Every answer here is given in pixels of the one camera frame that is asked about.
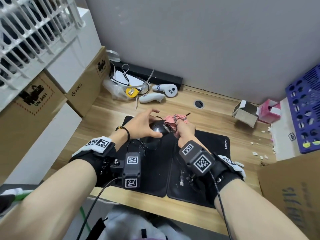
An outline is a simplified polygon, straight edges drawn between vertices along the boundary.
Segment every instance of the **pink box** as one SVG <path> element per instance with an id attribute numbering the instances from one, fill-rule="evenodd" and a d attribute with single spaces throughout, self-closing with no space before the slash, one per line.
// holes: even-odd
<path id="1" fill-rule="evenodd" d="M 273 123 L 281 117 L 280 103 L 268 99 L 259 106 L 259 120 L 266 123 Z"/>

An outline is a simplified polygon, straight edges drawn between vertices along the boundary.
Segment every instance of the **plastic bag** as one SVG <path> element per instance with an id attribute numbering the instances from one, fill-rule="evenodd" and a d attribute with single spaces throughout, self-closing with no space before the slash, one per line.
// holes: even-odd
<path id="1" fill-rule="evenodd" d="M 103 80 L 102 85 L 111 93 L 112 99 L 122 101 L 132 100 L 132 98 L 126 95 L 125 88 L 121 85 L 115 84 L 109 77 Z"/>

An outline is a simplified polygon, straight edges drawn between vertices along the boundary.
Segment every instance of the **desk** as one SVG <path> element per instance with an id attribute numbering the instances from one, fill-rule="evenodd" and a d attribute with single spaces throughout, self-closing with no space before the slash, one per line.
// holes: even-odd
<path id="1" fill-rule="evenodd" d="M 194 107 L 196 99 L 204 102 L 203 109 Z M 267 131 L 267 124 L 257 122 L 255 128 L 250 128 L 233 118 L 231 114 L 238 102 L 236 99 L 184 86 L 176 97 L 167 97 L 161 103 L 153 101 L 139 104 L 135 111 L 135 101 L 112 100 L 110 93 L 102 88 L 99 97 L 55 161 L 52 170 L 58 170 L 66 165 L 71 155 L 90 139 L 102 135 L 109 136 L 118 125 L 122 124 L 127 115 L 135 116 L 145 109 L 157 108 L 160 110 L 158 115 L 161 117 L 191 113 L 188 120 L 194 123 L 198 130 L 229 137 L 231 159 L 244 164 L 246 183 L 261 194 L 257 176 L 257 171 L 262 167 L 260 162 L 263 161 L 265 164 L 276 162 L 270 141 L 271 135 Z M 259 156 L 253 156 L 252 152 L 257 152 Z M 269 159 L 260 160 L 260 155 L 266 155 Z M 100 190 L 101 188 L 94 188 L 91 194 L 97 196 Z M 224 221 L 215 209 L 113 186 L 107 188 L 101 194 L 101 198 L 227 234 Z"/>

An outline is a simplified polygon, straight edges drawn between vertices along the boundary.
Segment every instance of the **white plastic basket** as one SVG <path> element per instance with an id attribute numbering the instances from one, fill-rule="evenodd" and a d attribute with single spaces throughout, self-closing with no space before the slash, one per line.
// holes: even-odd
<path id="1" fill-rule="evenodd" d="M 82 26 L 74 0 L 0 0 L 0 111 Z"/>

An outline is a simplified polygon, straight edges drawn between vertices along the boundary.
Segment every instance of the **blue plastic crate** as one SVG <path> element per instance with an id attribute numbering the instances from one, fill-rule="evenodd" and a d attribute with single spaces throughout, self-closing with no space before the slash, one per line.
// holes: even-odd
<path id="1" fill-rule="evenodd" d="M 300 153 L 320 149 L 320 64 L 285 91 Z"/>

